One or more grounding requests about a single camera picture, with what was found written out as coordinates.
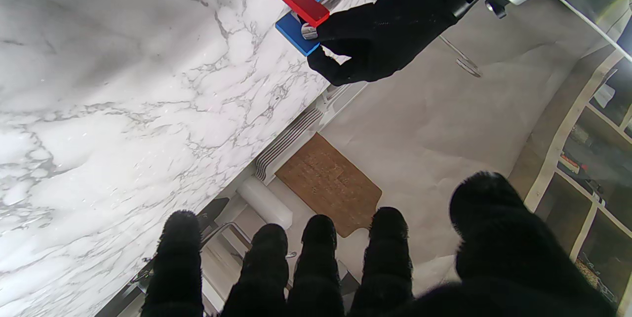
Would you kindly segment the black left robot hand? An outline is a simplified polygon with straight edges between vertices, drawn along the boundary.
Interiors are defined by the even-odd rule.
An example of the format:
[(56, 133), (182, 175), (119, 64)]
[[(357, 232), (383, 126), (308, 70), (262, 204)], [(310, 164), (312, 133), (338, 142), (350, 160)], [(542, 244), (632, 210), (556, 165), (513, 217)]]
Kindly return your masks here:
[(332, 13), (316, 28), (308, 65), (335, 86), (390, 77), (457, 23), (453, 2), (375, 0)]

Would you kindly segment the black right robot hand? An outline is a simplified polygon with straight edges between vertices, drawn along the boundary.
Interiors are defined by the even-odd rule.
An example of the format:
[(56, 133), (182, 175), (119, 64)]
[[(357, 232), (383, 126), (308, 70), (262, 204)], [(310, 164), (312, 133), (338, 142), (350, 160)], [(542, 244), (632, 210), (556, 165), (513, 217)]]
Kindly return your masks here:
[(457, 186), (449, 218), (461, 238), (459, 281), (412, 292), (408, 225), (395, 207), (373, 216), (363, 275), (345, 309), (335, 253), (337, 235), (323, 214), (309, 219), (293, 285), (286, 294), (287, 236), (275, 223), (251, 241), (221, 317), (615, 317), (499, 173), (478, 172)]

